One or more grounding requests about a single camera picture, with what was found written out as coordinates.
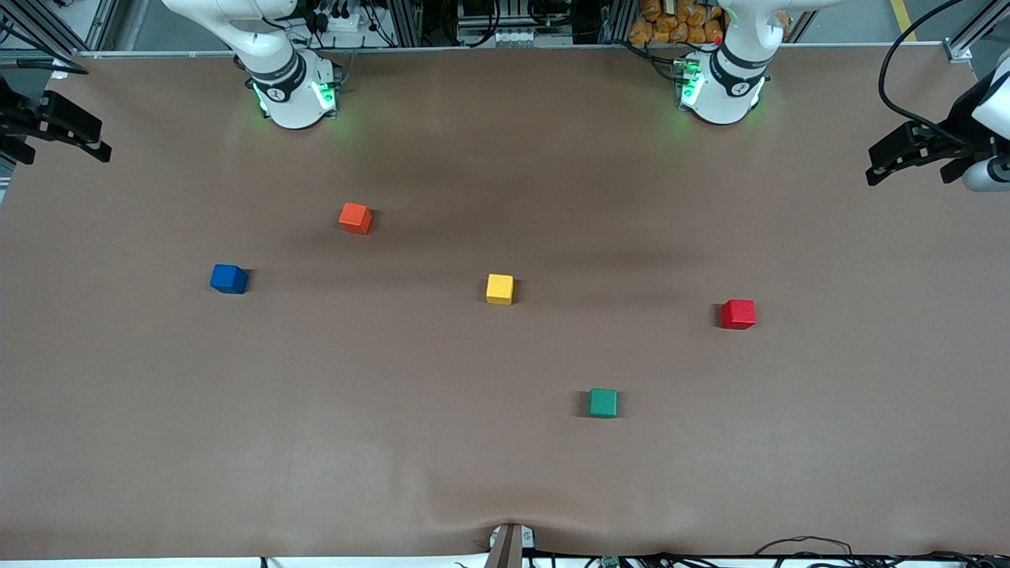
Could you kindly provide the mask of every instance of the yellow tape strip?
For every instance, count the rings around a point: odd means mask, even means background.
[[[908,17],[908,8],[905,7],[905,0],[891,0],[891,8],[894,9],[894,17],[898,19],[898,27],[904,32],[910,25],[912,19]],[[918,41],[915,32],[908,34],[906,41]]]

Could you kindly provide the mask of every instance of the yellow cube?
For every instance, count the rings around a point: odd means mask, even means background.
[[[512,305],[512,289],[515,279],[507,274],[488,275],[488,303]]]

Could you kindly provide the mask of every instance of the brown table surface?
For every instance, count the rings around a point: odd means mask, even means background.
[[[88,62],[58,88],[112,162],[40,143],[0,215],[2,556],[468,553],[505,520],[1006,552],[1010,195],[866,186],[883,54],[783,50],[729,127],[623,51],[362,57],[305,131],[228,60]],[[973,82],[892,69],[935,118]],[[730,297],[758,326],[713,324]]]

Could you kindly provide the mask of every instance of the green cube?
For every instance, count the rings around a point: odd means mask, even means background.
[[[589,391],[589,415],[594,418],[617,417],[617,391],[594,388]]]

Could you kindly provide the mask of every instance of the cube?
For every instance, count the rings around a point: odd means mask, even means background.
[[[488,275],[488,303],[499,305],[512,304],[512,291],[515,279],[507,274]]]
[[[372,211],[365,205],[344,203],[340,211],[340,226],[347,232],[368,234],[372,226]]]
[[[210,287],[222,294],[244,294],[249,275],[233,264],[214,265],[210,273]]]
[[[731,299],[722,304],[722,326],[726,329],[746,329],[758,322],[753,300]]]
[[[617,391],[594,388],[589,391],[589,415],[594,418],[617,417]]]

